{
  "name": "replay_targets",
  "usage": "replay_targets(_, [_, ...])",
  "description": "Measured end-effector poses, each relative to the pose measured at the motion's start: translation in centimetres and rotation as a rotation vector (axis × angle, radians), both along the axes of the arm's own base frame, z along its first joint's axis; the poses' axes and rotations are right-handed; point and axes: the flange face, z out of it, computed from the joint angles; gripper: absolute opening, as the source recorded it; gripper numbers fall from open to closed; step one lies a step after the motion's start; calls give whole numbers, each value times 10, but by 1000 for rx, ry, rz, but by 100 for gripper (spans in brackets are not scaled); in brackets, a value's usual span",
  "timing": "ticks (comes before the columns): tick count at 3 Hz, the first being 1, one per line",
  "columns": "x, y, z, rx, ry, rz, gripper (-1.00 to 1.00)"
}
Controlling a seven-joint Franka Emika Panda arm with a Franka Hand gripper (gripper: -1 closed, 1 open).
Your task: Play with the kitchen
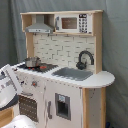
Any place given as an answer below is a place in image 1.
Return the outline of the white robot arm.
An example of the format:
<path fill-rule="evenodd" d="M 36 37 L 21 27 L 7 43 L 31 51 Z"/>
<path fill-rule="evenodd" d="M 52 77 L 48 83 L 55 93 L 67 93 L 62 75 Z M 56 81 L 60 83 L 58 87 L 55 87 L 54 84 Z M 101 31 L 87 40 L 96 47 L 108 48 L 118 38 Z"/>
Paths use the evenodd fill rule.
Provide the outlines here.
<path fill-rule="evenodd" d="M 0 111 L 11 108 L 18 103 L 18 95 L 23 91 L 14 71 L 9 64 L 0 69 Z M 18 115 L 2 128 L 36 128 L 33 121 Z"/>

